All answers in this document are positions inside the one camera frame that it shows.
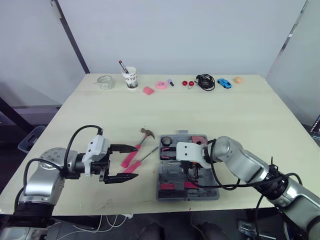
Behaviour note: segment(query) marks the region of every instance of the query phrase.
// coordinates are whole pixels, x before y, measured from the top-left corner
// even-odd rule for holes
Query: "pen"
[[[123,71],[124,71],[126,74],[128,74],[129,72],[128,72],[126,66],[123,64],[123,62],[122,62],[121,60],[119,60],[119,64],[120,64],[120,66],[122,67]]]

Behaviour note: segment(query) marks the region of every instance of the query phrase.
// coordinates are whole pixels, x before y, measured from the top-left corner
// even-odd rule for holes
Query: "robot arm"
[[[129,145],[110,144],[107,138],[97,134],[88,144],[86,153],[69,152],[63,174],[52,165],[41,161],[48,161],[64,169],[66,149],[52,148],[44,152],[39,159],[33,159],[32,161],[40,161],[38,167],[17,196],[18,204],[7,226],[2,230],[0,240],[46,239],[47,226],[64,188],[65,179],[79,179],[81,174],[94,174],[99,175],[99,182],[105,184],[131,180],[138,174],[118,173],[109,176],[109,157],[113,152],[130,153],[137,150]]]
[[[291,178],[268,165],[241,144],[227,136],[217,138],[213,157],[224,162],[240,180],[250,184],[283,176],[279,182],[267,183],[254,188],[264,195],[283,214],[285,221],[294,223],[309,240],[320,239],[320,198]]]

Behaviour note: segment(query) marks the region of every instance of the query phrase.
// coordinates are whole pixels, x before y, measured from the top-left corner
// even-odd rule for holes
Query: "hammer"
[[[138,150],[141,148],[141,144],[144,142],[144,140],[147,137],[152,136],[153,139],[155,139],[155,135],[150,130],[146,130],[144,128],[141,128],[140,132],[144,133],[144,137],[143,137],[142,141],[139,144],[135,145],[135,148],[138,149]],[[132,161],[132,159],[134,159],[134,157],[136,156],[137,153],[138,153],[138,151],[130,152],[129,155],[121,163],[121,167],[126,169],[129,166],[129,164]]]

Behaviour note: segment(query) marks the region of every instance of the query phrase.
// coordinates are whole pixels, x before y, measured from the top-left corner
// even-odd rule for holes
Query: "white paper cup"
[[[127,66],[126,69],[129,73],[125,73],[124,70],[121,70],[124,81],[128,88],[135,89],[138,87],[137,70],[133,66]]]

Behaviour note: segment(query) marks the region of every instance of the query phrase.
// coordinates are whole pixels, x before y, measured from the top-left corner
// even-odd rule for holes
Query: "cup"
[[[109,75],[99,77],[96,82],[102,90],[113,89],[115,86],[115,81]]]
[[[121,70],[124,81],[128,88],[135,89],[138,87],[137,70],[133,66],[127,66],[126,69],[129,73],[125,73],[123,69]]]

